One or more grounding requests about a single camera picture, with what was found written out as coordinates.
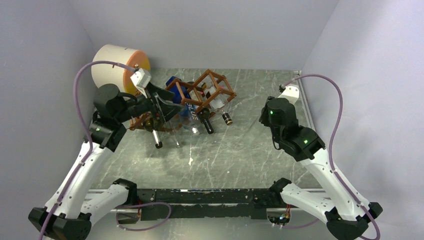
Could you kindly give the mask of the blue glass bottle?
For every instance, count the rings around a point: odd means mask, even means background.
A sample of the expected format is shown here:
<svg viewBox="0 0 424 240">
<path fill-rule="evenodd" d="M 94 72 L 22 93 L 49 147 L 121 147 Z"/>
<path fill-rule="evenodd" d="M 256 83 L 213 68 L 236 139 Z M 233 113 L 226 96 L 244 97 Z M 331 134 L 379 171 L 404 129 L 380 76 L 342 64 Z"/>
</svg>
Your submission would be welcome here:
<svg viewBox="0 0 424 240">
<path fill-rule="evenodd" d="M 172 99 L 172 102 L 175 104 L 180 104 L 182 102 L 182 97 L 177 85 L 173 85 L 169 89 L 169 91 L 175 94 L 175 97 Z M 185 103 L 184 110 L 178 113 L 182 126 L 186 130 L 190 130 L 193 136 L 197 136 L 200 134 L 199 128 L 201 123 L 197 114 L 195 113 L 195 110 L 195 107 L 191 103 Z"/>
</svg>

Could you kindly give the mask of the olive green wine bottle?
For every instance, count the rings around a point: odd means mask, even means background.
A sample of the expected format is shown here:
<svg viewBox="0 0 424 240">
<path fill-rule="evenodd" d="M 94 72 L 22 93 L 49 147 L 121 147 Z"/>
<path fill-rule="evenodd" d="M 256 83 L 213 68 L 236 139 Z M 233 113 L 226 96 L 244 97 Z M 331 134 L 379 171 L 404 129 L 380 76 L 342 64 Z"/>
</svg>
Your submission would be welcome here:
<svg viewBox="0 0 424 240">
<path fill-rule="evenodd" d="M 155 147 L 157 149 L 161 149 L 163 147 L 163 143 L 159 134 L 161 123 L 156 118 L 148 117 L 145 119 L 142 126 L 146 131 L 152 134 Z"/>
</svg>

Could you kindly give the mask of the dark green wine bottle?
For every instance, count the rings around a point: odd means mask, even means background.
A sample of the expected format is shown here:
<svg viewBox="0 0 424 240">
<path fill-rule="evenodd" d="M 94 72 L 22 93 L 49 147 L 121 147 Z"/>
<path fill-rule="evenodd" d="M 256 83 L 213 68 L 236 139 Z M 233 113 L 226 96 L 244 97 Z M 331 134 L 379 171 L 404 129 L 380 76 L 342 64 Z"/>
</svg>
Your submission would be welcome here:
<svg viewBox="0 0 424 240">
<path fill-rule="evenodd" d="M 190 91 L 189 92 L 189 95 L 190 95 L 190 98 L 192 100 L 200 101 L 194 90 Z M 210 111 L 209 111 L 209 109 L 207 107 L 204 107 L 204 108 L 202 108 L 199 111 L 199 113 L 197 115 L 198 115 L 200 121 L 205 126 L 205 129 L 206 129 L 207 133 L 209 135 L 213 134 L 214 133 L 214 129 L 213 129 L 213 126 L 212 126 L 212 124 L 211 124 L 211 122 L 209 120 L 209 117 L 210 117 Z"/>
</svg>

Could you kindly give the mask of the clear slim glass bottle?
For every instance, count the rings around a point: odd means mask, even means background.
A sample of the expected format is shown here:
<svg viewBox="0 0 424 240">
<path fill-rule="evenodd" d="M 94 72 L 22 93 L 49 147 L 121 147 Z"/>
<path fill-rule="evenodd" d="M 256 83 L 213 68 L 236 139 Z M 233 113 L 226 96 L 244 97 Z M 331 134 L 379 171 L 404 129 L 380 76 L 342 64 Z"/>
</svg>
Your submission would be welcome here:
<svg viewBox="0 0 424 240">
<path fill-rule="evenodd" d="M 172 136 L 172 140 L 175 142 L 176 148 L 181 148 L 182 147 L 182 144 L 180 142 L 179 135 L 177 133 L 177 128 L 172 123 L 172 121 L 168 121 L 167 122 L 167 125 L 170 128 L 170 134 Z"/>
</svg>

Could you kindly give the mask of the clear square liquor bottle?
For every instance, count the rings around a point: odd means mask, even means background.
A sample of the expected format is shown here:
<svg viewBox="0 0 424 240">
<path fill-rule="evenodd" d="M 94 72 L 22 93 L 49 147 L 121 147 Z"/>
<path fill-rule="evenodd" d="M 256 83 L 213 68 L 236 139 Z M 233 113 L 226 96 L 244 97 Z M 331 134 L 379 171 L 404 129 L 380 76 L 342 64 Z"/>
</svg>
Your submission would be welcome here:
<svg viewBox="0 0 424 240">
<path fill-rule="evenodd" d="M 201 87 L 204 90 L 203 92 L 207 99 L 211 98 L 213 94 L 218 92 L 212 82 L 204 82 Z M 209 102 L 209 105 L 214 112 L 221 113 L 225 124 L 227 126 L 230 126 L 233 123 L 233 120 L 230 114 L 228 113 L 228 103 L 229 102 L 227 101 L 227 99 L 221 93 L 218 93 L 215 98 Z"/>
</svg>

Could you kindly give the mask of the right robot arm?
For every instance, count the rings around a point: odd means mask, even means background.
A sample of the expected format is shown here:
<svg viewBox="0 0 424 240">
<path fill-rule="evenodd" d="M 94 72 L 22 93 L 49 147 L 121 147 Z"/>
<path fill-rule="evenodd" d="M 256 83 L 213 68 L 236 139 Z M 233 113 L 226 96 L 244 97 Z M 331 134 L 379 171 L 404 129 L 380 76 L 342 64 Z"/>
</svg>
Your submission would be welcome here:
<svg viewBox="0 0 424 240">
<path fill-rule="evenodd" d="M 353 187 L 331 161 L 328 148 L 313 129 L 299 125 L 295 106 L 286 98 L 269 96 L 259 122 L 270 128 L 274 147 L 306 168 L 328 195 L 320 197 L 281 178 L 270 187 L 270 202 L 275 207 L 296 206 L 311 214 L 338 240 L 361 237 L 383 208 Z"/>
</svg>

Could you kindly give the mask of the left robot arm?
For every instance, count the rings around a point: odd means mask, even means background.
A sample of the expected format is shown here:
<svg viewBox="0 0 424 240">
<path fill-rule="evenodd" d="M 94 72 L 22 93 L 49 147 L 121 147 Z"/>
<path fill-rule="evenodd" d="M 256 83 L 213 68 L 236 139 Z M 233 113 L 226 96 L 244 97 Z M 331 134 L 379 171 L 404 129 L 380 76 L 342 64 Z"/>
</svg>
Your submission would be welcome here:
<svg viewBox="0 0 424 240">
<path fill-rule="evenodd" d="M 102 165 L 117 149 L 127 129 L 124 122 L 150 113 L 165 123 L 182 110 L 173 103 L 175 94 L 149 83 L 146 93 L 132 95 L 108 83 L 97 89 L 92 122 L 85 127 L 85 138 L 71 170 L 56 193 L 43 207 L 35 207 L 29 221 L 39 238 L 84 240 L 92 226 L 118 206 L 132 208 L 140 203 L 137 185 L 125 179 L 115 180 L 98 197 L 86 201 L 86 195 Z"/>
</svg>

